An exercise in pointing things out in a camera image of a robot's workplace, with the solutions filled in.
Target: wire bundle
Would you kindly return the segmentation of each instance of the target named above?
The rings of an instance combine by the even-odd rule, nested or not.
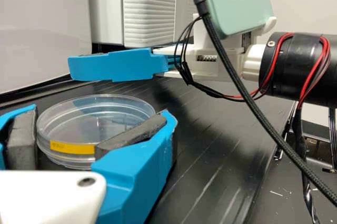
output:
[[[304,161],[306,161],[306,153],[308,151],[308,146],[306,145],[302,131],[302,120],[301,120],[302,105],[305,97],[317,85],[319,80],[325,74],[331,61],[329,40],[321,36],[320,43],[322,44],[322,52],[318,57],[318,59],[316,60],[316,62],[314,63],[313,67],[311,68],[308,76],[304,81],[299,101],[296,107],[295,116],[292,122],[292,128],[295,134],[295,150]],[[312,223],[319,224],[320,221],[316,215],[316,210],[313,205],[310,181],[303,172],[302,172],[302,186],[303,186],[304,202],[310,213]]]
[[[209,88],[205,85],[199,84],[193,80],[191,71],[188,67],[188,64],[186,62],[186,50],[187,50],[187,44],[189,42],[189,38],[191,35],[191,31],[193,28],[193,25],[195,22],[199,20],[203,20],[206,26],[206,29],[211,37],[211,40],[218,52],[218,55],[220,56],[220,59],[222,60],[225,68],[227,69],[230,77],[232,78],[234,84],[237,86],[237,89],[241,93],[241,95],[225,95],[222,94],[216,90],[213,90],[212,88]],[[176,51],[179,46],[179,43],[181,41],[181,38],[184,36],[181,54],[180,54],[180,65],[178,65],[176,60]],[[320,191],[323,192],[323,194],[332,202],[335,206],[337,206],[337,197],[334,194],[333,191],[329,187],[327,187],[324,182],[322,182],[305,164],[306,160],[306,143],[304,141],[303,133],[302,133],[302,122],[301,122],[301,107],[304,102],[304,99],[307,97],[307,95],[310,93],[310,91],[317,85],[319,80],[322,78],[324,73],[326,72],[330,60],[330,42],[323,36],[320,37],[320,43],[322,43],[323,49],[322,52],[313,65],[312,69],[310,70],[300,93],[298,105],[296,107],[296,113],[293,120],[293,131],[296,136],[296,152],[298,155],[293,151],[293,149],[285,142],[283,139],[278,135],[278,133],[275,131],[275,129],[270,125],[268,120],[265,118],[265,116],[261,113],[259,108],[256,106],[253,100],[257,100],[264,96],[268,89],[270,88],[272,84],[272,77],[275,70],[277,57],[280,53],[282,43],[287,40],[288,38],[291,38],[293,36],[293,33],[285,33],[277,42],[277,46],[275,49],[275,52],[273,54],[273,57],[271,59],[270,65],[268,70],[266,71],[266,74],[264,75],[261,85],[258,89],[248,93],[245,89],[243,83],[239,79],[239,76],[235,72],[235,69],[231,65],[231,62],[223,49],[219,37],[217,36],[215,29],[212,25],[212,22],[210,20],[209,15],[205,15],[203,17],[198,17],[194,21],[192,21],[183,31],[183,33],[180,35],[176,47],[174,50],[174,63],[177,68],[177,70],[180,72],[182,78],[186,82],[186,84],[191,84],[198,88],[199,90],[205,92],[206,94],[215,97],[215,98],[223,98],[226,100],[234,101],[234,102],[246,102],[249,106],[249,108],[252,110],[252,112],[255,114],[256,118],[261,122],[263,127],[267,130],[267,132],[272,136],[272,138],[275,140],[275,142],[285,151],[285,153],[290,157],[290,159],[296,164],[297,167],[302,172],[302,183],[303,183],[303,195],[304,195],[304,201],[306,203],[306,206],[310,212],[312,222],[313,223],[320,223],[319,219],[316,215],[315,208],[313,206],[312,196],[311,196],[311,189],[310,189],[310,180],[317,186],[317,188],[320,189]]]

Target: black cylindrical motor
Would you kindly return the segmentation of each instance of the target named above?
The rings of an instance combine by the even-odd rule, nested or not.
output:
[[[276,45],[285,34],[276,32],[268,40],[264,50],[259,84],[268,73]],[[337,108],[337,35],[324,35],[331,44],[331,63],[317,85],[305,98],[305,102]],[[282,43],[267,95],[298,100],[306,77],[322,51],[320,34],[294,33]]]

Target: white device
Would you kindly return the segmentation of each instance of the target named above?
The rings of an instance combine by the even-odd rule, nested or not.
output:
[[[89,0],[93,43],[146,47],[174,42],[192,20],[192,0]]]
[[[94,224],[106,181],[95,172],[0,171],[0,223]]]

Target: mint green phone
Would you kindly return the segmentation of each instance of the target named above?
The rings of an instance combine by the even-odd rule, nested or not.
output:
[[[207,0],[221,38],[262,27],[273,16],[270,0]]]

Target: blue holder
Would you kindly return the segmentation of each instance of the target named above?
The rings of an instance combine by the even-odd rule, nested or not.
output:
[[[8,120],[15,118],[16,116],[28,112],[30,110],[35,109],[35,104],[11,111],[11,112],[7,112],[3,115],[0,116],[0,130],[2,130],[2,128],[4,127],[4,125],[8,122]],[[0,143],[0,170],[4,170],[5,169],[5,163],[4,163],[4,158],[3,158],[3,146]]]
[[[174,67],[174,57],[152,54],[151,48],[138,48],[73,56],[68,58],[68,65],[74,80],[121,82],[151,79],[153,74],[167,72]]]
[[[161,114],[167,123],[151,139],[112,150],[91,165],[107,181],[97,223],[143,223],[150,213],[172,166],[177,125],[168,111]]]

